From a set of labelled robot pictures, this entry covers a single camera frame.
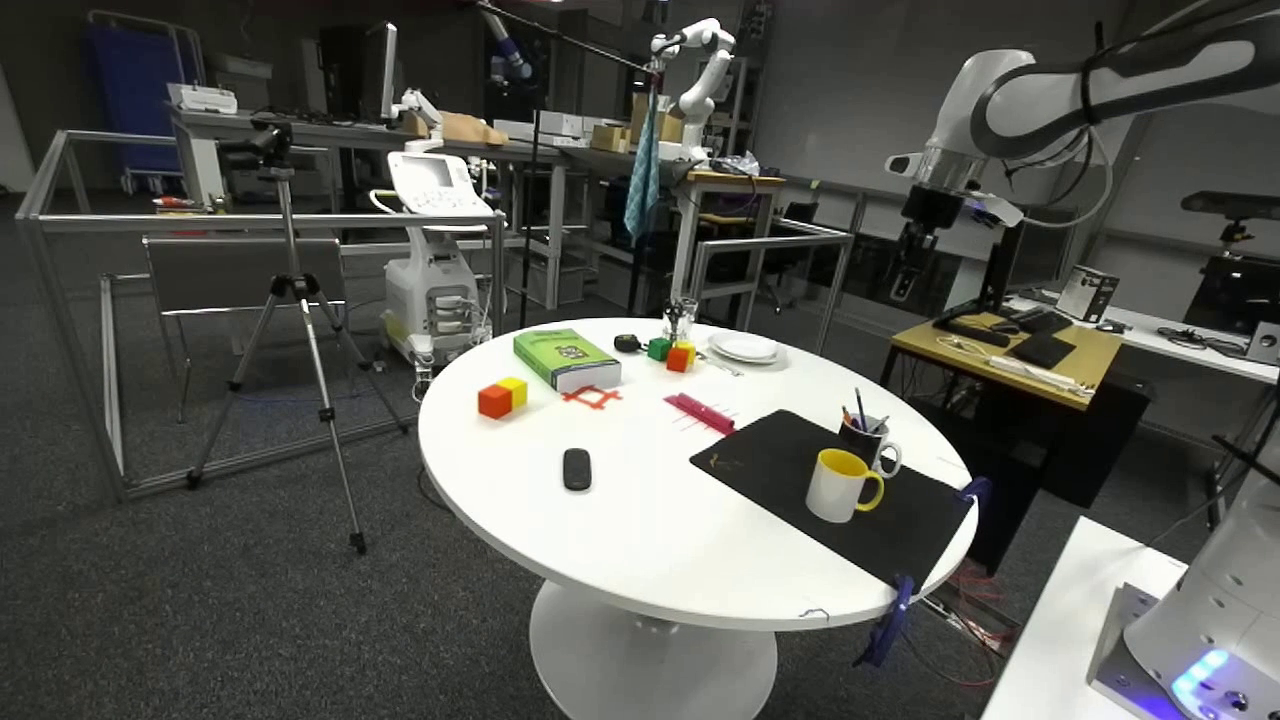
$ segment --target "floor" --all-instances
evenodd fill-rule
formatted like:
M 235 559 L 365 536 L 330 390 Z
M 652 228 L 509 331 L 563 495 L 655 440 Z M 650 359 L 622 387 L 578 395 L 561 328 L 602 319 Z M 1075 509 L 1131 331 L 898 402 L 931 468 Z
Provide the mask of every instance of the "floor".
M 490 551 L 420 482 L 418 445 L 351 445 L 371 551 L 347 551 L 334 456 L 216 479 L 199 490 L 116 498 L 96 473 L 75 375 L 55 351 L 29 248 L 0 202 L 0 701 L 6 714 L 561 714 L 529 663 L 537 581 Z M 73 317 L 91 319 L 91 276 L 119 252 L 60 248 Z M 812 334 L 812 304 L 764 310 L 760 331 Z M 221 400 L 228 359 L 199 368 L 194 409 L 176 390 L 146 294 L 119 300 L 128 334 L 132 456 L 189 458 Z M 876 375 L 883 331 L 839 319 L 823 349 Z M 335 368 L 344 419 L 382 419 Z M 315 431 L 297 338 L 275 334 L 221 448 Z M 377 375 L 414 413 L 408 372 Z M 1203 541 L 1203 456 L 1139 435 L 1089 517 L 1189 556 Z M 995 576 L 967 576 L 1013 633 L 1033 612 L 1080 509 L 1041 495 Z M 916 606 L 883 667 L 857 667 L 870 629 L 781 635 L 773 720 L 975 714 L 1002 654 Z

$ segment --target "white round table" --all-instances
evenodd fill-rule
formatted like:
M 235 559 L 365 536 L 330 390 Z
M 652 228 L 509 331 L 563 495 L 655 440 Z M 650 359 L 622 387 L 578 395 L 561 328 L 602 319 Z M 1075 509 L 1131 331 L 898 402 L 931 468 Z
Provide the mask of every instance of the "white round table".
M 614 351 L 614 334 L 660 334 L 660 319 L 567 319 Z M 720 328 L 691 328 L 707 349 Z M 776 681 L 773 633 L 863 623 L 887 612 L 892 586 L 781 517 L 756 509 L 687 463 L 720 431 L 677 413 L 687 390 L 737 427 L 792 409 L 836 427 L 839 402 L 863 390 L 887 415 L 904 458 L 951 486 L 967 482 L 956 448 L 882 384 L 802 349 L 768 368 L 699 359 L 667 372 L 625 359 L 622 400 L 606 409 L 561 400 L 496 334 L 453 359 L 420 402 L 420 451 L 453 513 L 496 551 L 543 576 L 532 602 L 532 663 L 578 720 L 720 720 L 756 714 Z M 529 381 L 529 409 L 509 419 L 476 413 L 476 390 Z M 567 490 L 563 448 L 591 451 L 591 486 Z M 975 536 L 975 509 L 921 584 L 940 586 Z

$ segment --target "tripod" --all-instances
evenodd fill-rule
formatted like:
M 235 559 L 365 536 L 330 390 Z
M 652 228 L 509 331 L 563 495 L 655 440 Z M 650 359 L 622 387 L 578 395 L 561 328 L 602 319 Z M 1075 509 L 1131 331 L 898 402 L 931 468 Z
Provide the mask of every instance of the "tripod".
M 399 435 L 408 435 L 408 425 L 396 415 L 391 400 L 369 381 L 369 368 L 371 359 L 365 359 L 365 351 L 355 349 L 351 331 L 335 319 L 324 286 L 315 276 L 307 276 L 302 267 L 302 252 L 297 252 L 297 228 L 291 228 L 291 169 L 288 169 L 288 144 L 291 144 L 291 131 L 288 123 L 272 123 L 268 135 L 256 144 L 259 155 L 264 155 L 264 175 L 275 179 L 275 194 L 279 194 L 279 214 L 286 214 L 286 252 L 288 252 L 288 276 L 275 276 L 272 286 L 268 286 L 268 300 L 252 324 L 252 334 L 249 334 L 249 349 L 228 381 L 228 395 L 213 419 L 213 431 L 206 440 L 206 451 L 196 456 L 194 473 L 189 473 L 189 486 L 199 486 L 206 482 L 206 468 L 210 468 L 210 456 L 216 448 L 216 435 L 223 431 L 228 425 L 228 413 L 244 387 L 244 375 L 249 375 L 249 365 L 275 317 L 279 304 L 297 304 L 302 308 L 302 319 L 304 319 L 304 334 L 307 334 L 307 351 L 313 351 L 313 372 L 315 372 L 315 390 L 321 390 L 321 425 L 330 427 L 330 448 L 334 448 L 334 458 L 335 458 L 335 479 L 344 486 L 344 498 L 347 498 L 347 521 L 351 521 L 351 547 L 355 556 L 369 551 L 369 541 L 365 541 L 365 524 L 361 524 L 361 513 L 355 513 L 355 495 L 351 495 L 351 479 L 347 479 L 347 456 L 344 456 L 344 440 L 335 431 L 335 409 L 334 409 L 334 395 L 330 395 L 330 381 L 324 381 L 324 354 L 321 354 L 321 338 L 315 338 L 315 310 L 330 319 L 330 328 L 342 334 L 344 351 L 351 354 L 351 365 L 361 368 L 361 381 L 377 390 L 377 400 L 390 409 L 390 415 L 396 419 Z

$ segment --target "table pedestal base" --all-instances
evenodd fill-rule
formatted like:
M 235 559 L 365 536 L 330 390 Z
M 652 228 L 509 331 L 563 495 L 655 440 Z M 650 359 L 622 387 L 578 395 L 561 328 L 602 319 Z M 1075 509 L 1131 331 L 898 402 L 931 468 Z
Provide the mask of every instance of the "table pedestal base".
M 537 592 L 529 648 L 571 720 L 741 720 L 776 681 L 773 633 L 630 614 L 561 584 Z

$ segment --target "yellow mug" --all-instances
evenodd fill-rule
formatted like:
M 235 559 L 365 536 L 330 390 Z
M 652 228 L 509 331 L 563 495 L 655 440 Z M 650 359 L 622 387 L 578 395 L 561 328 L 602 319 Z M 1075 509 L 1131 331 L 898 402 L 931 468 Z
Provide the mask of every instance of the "yellow mug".
M 830 524 L 847 524 L 857 513 L 876 513 L 882 498 L 883 498 L 883 475 L 870 468 L 870 458 L 854 456 L 847 448 L 816 451 L 807 495 L 806 495 L 812 517 Z

